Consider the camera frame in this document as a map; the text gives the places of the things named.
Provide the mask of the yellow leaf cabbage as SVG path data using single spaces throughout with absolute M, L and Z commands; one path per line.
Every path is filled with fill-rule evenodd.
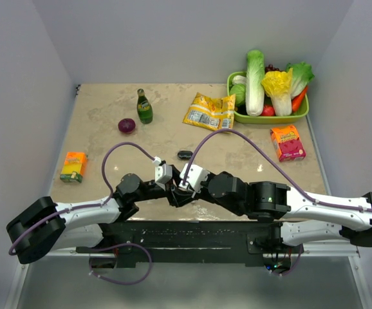
M 261 81 L 278 117 L 286 117 L 292 113 L 292 77 L 293 70 L 290 68 L 289 71 L 269 71 Z

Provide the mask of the orange yellow juice carton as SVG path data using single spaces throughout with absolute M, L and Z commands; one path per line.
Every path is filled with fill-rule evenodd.
M 86 171 L 87 162 L 88 156 L 86 153 L 67 152 L 60 172 L 60 180 L 66 183 L 81 183 Z

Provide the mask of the green plastic basket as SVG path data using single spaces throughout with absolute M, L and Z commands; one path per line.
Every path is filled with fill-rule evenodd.
M 278 117 L 278 116 L 258 116 L 251 117 L 246 114 L 246 107 L 243 105 L 242 113 L 239 112 L 239 109 L 236 108 L 234 112 L 234 120 L 242 124 L 293 124 L 296 121 L 304 118 L 310 109 L 308 96 L 303 97 L 302 103 L 299 106 L 299 109 L 287 117 Z

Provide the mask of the dark red grapes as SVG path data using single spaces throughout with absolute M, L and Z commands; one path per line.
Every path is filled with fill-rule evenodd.
M 274 67 L 272 64 L 269 64 L 265 67 L 265 73 L 271 72 L 271 71 L 280 71 L 279 68 Z

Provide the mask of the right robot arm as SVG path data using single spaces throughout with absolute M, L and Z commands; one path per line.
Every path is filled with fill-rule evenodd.
M 359 198 L 338 198 L 281 183 L 246 183 L 229 173 L 213 174 L 199 167 L 184 178 L 196 197 L 237 216 L 263 223 L 283 219 L 280 230 L 266 238 L 272 252 L 329 239 L 372 247 L 372 192 Z

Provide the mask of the purple red onion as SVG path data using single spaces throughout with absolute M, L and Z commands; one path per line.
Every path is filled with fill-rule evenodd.
M 132 118 L 123 118 L 118 123 L 118 130 L 122 134 L 131 134 L 136 129 L 136 123 Z

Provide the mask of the orange carrot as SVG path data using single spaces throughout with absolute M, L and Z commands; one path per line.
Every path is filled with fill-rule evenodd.
M 308 90 L 308 86 L 306 86 L 299 95 L 297 95 L 296 97 L 292 99 L 292 112 L 293 113 L 299 110 L 302 104 L 302 101 L 307 93 L 307 90 Z

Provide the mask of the pink orange snack box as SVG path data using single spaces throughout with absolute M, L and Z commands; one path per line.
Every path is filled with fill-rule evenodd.
M 303 160 L 306 157 L 305 148 L 294 125 L 273 127 L 270 137 L 280 162 Z

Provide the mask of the round green cabbage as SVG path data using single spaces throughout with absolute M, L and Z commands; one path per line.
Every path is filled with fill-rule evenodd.
M 245 103 L 246 86 L 244 84 L 235 84 L 229 91 L 230 95 L 235 95 L 235 107 L 239 107 Z

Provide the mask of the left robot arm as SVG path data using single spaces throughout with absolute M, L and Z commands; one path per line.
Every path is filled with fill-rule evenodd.
M 125 175 L 108 196 L 81 203 L 56 203 L 49 196 L 33 202 L 16 216 L 6 231 L 12 242 L 9 254 L 30 264 L 60 248 L 87 247 L 107 252 L 113 236 L 101 229 L 125 221 L 138 212 L 138 201 L 165 198 L 181 207 L 198 197 L 207 171 L 186 164 L 182 171 L 173 165 L 157 164 L 154 179 L 142 181 L 136 174 Z

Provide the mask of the white cauliflower piece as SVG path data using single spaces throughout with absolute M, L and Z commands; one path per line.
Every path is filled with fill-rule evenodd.
M 232 78 L 232 85 L 246 84 L 246 77 L 242 75 L 236 75 Z

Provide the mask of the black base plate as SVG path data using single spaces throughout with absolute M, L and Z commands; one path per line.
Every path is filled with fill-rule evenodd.
M 120 245 L 116 265 L 136 263 L 236 263 L 263 267 L 277 257 L 294 256 L 300 246 L 283 244 L 280 223 L 256 221 L 125 221 L 102 224 L 103 238 L 79 254 L 113 253 Z

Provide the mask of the black earbud charging case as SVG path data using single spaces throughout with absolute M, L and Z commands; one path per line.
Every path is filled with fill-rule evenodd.
M 186 150 L 181 150 L 181 151 L 178 151 L 177 153 L 177 157 L 179 160 L 190 160 L 191 157 L 193 156 L 193 152 L 192 151 L 186 151 Z

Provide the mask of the napa cabbage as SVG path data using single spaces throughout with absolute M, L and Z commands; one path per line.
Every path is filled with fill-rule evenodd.
M 264 55 L 259 50 L 251 50 L 246 55 L 246 112 L 257 117 L 263 112 L 265 91 L 261 81 L 265 77 Z

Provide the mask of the green lettuce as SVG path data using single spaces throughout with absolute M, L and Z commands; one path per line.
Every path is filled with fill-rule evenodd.
M 288 63 L 286 71 L 292 70 L 292 85 L 291 85 L 291 98 L 295 98 L 305 87 L 315 78 L 313 74 L 312 65 L 307 62 Z

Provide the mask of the yellow snack bag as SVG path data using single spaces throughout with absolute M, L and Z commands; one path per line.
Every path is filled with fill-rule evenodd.
M 210 98 L 197 92 L 183 118 L 183 123 L 211 131 L 232 129 L 235 103 L 235 95 Z

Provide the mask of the green glass bottle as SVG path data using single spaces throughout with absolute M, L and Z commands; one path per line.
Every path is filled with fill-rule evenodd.
M 137 90 L 138 100 L 136 104 L 136 110 L 141 123 L 150 124 L 153 121 L 153 109 L 151 103 L 145 96 L 143 89 Z

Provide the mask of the red tomato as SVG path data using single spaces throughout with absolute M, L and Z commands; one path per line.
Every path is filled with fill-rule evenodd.
M 271 105 L 264 105 L 263 111 L 261 113 L 262 117 L 274 117 L 275 116 L 275 110 L 273 106 Z

